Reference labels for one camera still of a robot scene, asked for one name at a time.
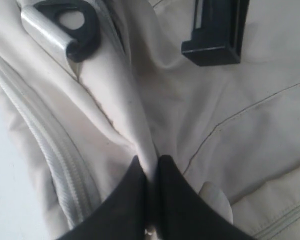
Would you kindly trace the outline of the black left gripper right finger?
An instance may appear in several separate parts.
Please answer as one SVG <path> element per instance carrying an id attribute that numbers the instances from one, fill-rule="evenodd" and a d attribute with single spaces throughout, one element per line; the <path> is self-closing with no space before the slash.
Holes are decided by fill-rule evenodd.
<path id="1" fill-rule="evenodd" d="M 231 226 L 194 192 L 169 155 L 158 159 L 164 240 L 233 240 Z"/>

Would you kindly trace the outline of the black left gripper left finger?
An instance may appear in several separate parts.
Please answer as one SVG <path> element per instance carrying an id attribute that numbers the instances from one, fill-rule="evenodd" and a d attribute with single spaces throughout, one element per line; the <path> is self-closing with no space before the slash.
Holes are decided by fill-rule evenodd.
<path id="1" fill-rule="evenodd" d="M 146 177 L 135 156 L 110 196 L 61 240 L 143 240 Z"/>

